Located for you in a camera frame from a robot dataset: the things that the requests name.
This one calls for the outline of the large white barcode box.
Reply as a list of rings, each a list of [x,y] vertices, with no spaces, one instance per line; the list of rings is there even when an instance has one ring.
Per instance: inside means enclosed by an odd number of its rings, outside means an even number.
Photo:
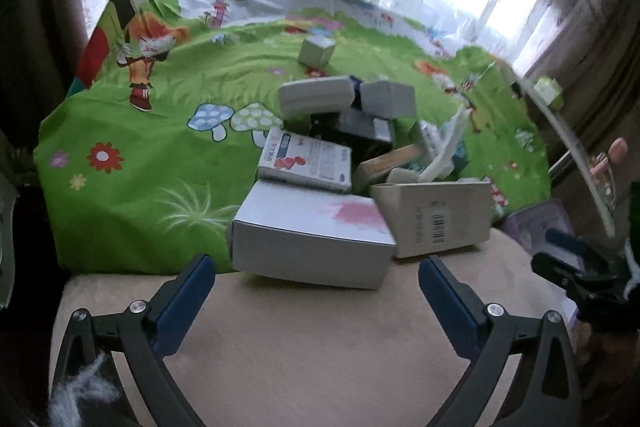
[[[378,184],[370,194],[392,231],[398,259],[452,251],[489,239],[488,182]]]

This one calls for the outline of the white plastic stand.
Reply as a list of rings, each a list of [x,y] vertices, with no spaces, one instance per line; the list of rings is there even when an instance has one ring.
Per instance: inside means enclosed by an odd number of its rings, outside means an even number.
[[[430,183],[447,178],[454,170],[451,157],[458,142],[463,138],[465,130],[469,127],[470,114],[469,109],[460,106],[457,113],[439,127],[445,150],[431,164],[425,165],[422,156],[418,160],[394,168],[386,178],[386,182],[391,184]]]

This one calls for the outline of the silver box with pink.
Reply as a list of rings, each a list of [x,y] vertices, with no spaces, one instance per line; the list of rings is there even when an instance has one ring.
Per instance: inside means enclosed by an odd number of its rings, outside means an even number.
[[[258,180],[228,228],[235,270],[312,285],[376,289],[396,242],[373,199]]]

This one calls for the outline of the yellow tan long box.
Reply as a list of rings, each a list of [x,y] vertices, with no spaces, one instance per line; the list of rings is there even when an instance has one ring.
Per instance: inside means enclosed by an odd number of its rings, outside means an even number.
[[[397,167],[418,160],[424,155],[420,146],[406,145],[388,153],[363,161],[352,175],[352,193],[366,194],[373,184],[384,183],[386,176]]]

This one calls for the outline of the black barcode box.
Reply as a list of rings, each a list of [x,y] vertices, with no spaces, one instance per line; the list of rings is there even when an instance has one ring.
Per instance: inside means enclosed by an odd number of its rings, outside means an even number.
[[[314,138],[349,147],[352,159],[358,161],[386,154],[395,144],[394,127],[389,120],[352,107],[341,113],[312,115],[309,132]]]

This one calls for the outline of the grey white carton box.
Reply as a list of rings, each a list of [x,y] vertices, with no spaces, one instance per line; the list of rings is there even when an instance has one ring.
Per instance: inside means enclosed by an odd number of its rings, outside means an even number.
[[[416,90],[405,83],[378,80],[360,87],[364,113],[383,119],[416,117]]]

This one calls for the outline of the white medicine box red figure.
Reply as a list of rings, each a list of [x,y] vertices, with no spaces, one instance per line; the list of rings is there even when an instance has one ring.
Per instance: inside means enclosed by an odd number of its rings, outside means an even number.
[[[258,160],[258,179],[352,191],[352,150],[348,146],[272,128]]]

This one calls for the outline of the white plastic case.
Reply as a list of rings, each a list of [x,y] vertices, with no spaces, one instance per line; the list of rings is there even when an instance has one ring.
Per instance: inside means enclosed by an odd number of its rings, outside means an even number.
[[[346,76],[290,81],[283,83],[278,90],[283,119],[340,113],[352,106],[355,98],[354,84]]]

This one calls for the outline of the small white cube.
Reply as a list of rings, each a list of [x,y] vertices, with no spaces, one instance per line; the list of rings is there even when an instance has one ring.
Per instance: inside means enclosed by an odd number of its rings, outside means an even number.
[[[329,63],[335,48],[336,42],[328,37],[307,37],[300,47],[298,61],[308,67],[319,68]]]

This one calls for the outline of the teal foil box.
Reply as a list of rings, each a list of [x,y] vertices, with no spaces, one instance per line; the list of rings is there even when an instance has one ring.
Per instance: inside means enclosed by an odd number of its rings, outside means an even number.
[[[452,170],[454,174],[462,173],[466,166],[469,165],[468,149],[466,148],[463,139],[458,142],[456,148],[454,149],[451,161],[452,165],[454,165],[454,170]]]

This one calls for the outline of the dark blue small box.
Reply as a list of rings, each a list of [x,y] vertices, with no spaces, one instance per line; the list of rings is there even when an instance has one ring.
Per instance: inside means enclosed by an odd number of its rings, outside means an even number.
[[[354,99],[352,100],[352,108],[361,110],[362,109],[362,105],[361,105],[362,80],[355,76],[350,76],[349,80],[352,83],[352,87],[354,88]]]

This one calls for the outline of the purple storage box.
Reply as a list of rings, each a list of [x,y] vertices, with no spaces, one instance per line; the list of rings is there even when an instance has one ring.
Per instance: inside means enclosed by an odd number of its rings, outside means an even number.
[[[574,236],[570,218],[559,199],[548,199],[511,213],[499,222],[499,229],[531,256],[544,251],[576,269],[584,267],[582,260],[576,255],[550,244],[546,239],[546,233],[550,229]]]

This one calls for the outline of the pink mini fan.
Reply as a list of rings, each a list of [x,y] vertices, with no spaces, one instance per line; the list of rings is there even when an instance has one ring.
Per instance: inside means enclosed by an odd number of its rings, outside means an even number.
[[[613,165],[620,165],[628,155],[628,144],[624,138],[615,139],[605,152],[592,156],[590,161],[590,174],[593,178],[603,176],[611,170]]]

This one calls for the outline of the white curved shelf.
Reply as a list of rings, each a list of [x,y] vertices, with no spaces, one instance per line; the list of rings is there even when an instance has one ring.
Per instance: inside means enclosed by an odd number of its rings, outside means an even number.
[[[544,103],[544,100],[535,91],[533,83],[520,77],[516,78],[516,81],[522,92],[532,100],[540,110],[540,113],[546,117],[551,128],[559,135],[561,142],[566,148],[566,156],[572,158],[572,161],[588,187],[594,205],[596,205],[598,210],[606,236],[612,239],[616,234],[614,217],[610,207],[608,207],[608,204],[597,188],[596,181],[594,181],[593,176],[591,176],[587,151],[585,147],[582,146],[582,142],[579,141],[577,135],[570,129],[570,126],[562,116]]]

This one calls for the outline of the green cartoon print cloth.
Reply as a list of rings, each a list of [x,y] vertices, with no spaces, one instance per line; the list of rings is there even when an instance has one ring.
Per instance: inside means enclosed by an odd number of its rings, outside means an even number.
[[[310,36],[336,48],[300,64]],[[199,253],[231,268],[224,232],[281,124],[281,84],[351,75],[416,90],[422,119],[471,111],[465,176],[500,219],[548,199],[544,140],[509,65],[358,0],[110,0],[35,161],[62,267],[166,275]]]

